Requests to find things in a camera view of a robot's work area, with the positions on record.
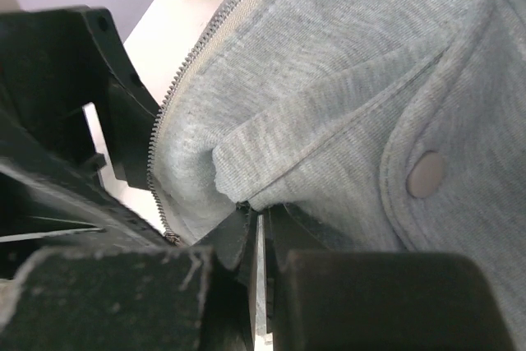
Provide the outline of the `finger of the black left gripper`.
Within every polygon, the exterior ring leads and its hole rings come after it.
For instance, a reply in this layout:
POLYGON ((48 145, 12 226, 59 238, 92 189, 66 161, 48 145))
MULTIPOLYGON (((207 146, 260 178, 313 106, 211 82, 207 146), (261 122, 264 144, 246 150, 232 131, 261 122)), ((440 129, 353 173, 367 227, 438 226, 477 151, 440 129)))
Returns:
POLYGON ((117 180, 147 188, 150 134, 159 106, 145 88, 106 8, 75 7, 86 29, 88 70, 95 82, 81 92, 81 105, 93 104, 117 180))
POLYGON ((145 220, 110 195, 85 199, 42 174, 1 162, 1 243, 44 242, 88 248, 167 247, 145 220))

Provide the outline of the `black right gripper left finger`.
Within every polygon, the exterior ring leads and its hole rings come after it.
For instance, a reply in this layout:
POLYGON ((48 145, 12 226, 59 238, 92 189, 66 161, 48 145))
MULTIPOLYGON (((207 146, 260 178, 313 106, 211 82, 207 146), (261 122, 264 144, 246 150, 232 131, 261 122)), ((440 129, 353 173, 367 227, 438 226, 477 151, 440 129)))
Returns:
POLYGON ((257 215, 192 247, 45 248, 1 304, 4 350, 251 350, 257 215))

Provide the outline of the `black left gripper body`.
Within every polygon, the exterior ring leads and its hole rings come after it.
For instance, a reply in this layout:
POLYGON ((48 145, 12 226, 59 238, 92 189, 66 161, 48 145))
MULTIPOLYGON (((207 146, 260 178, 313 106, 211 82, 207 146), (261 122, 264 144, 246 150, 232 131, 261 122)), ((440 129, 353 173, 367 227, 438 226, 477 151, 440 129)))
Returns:
POLYGON ((85 199, 102 202, 103 158, 81 105, 95 82, 81 50, 90 42, 74 12, 1 15, 1 162, 42 174, 85 199))

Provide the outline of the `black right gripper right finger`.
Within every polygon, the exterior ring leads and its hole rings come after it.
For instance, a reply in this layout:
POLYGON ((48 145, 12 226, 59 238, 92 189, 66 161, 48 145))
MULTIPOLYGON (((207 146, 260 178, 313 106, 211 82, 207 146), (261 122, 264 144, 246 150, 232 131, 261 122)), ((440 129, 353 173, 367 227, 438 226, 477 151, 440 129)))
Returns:
POLYGON ((277 350, 511 350, 482 272, 463 256, 334 252, 293 208, 264 214, 277 350))

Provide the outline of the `grey zip hoodie jacket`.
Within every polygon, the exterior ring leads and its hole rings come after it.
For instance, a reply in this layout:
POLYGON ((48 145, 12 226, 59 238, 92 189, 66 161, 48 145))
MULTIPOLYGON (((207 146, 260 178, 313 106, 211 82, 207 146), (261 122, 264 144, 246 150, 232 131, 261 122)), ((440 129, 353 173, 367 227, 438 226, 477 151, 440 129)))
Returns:
POLYGON ((328 247, 456 252, 525 347, 525 0, 225 0, 154 129, 192 245, 249 204, 328 247))

